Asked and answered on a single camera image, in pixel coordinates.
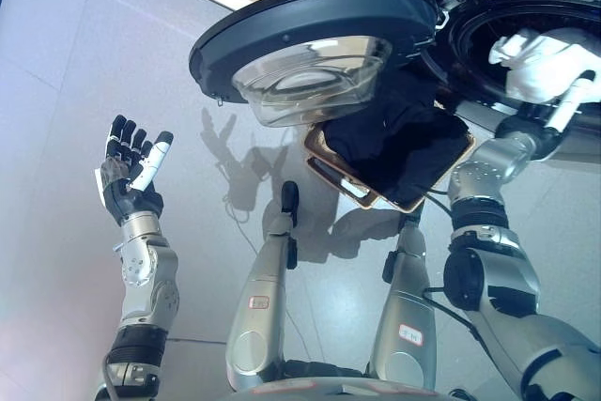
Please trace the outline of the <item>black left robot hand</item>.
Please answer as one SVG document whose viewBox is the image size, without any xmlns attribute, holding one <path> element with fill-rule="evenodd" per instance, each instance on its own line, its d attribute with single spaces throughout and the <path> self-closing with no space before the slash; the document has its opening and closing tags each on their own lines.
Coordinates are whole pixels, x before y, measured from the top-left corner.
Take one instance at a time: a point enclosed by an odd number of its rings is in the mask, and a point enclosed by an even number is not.
<svg viewBox="0 0 601 401">
<path fill-rule="evenodd" d="M 154 187 L 154 178 L 173 140 L 173 133 L 162 131 L 149 141 L 146 131 L 123 115 L 112 121 L 97 182 L 100 200 L 118 225 L 139 212 L 162 215 L 163 199 Z"/>
</svg>

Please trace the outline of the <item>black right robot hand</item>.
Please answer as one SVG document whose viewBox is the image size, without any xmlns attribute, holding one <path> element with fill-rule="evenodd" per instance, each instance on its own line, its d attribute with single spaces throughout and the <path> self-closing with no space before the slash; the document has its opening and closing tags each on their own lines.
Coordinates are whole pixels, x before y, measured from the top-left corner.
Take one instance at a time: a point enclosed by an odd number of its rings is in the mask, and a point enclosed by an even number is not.
<svg viewBox="0 0 601 401">
<path fill-rule="evenodd" d="M 497 138 L 531 138 L 534 160 L 600 163 L 600 73 L 582 72 L 549 106 L 523 102 L 496 128 Z"/>
</svg>

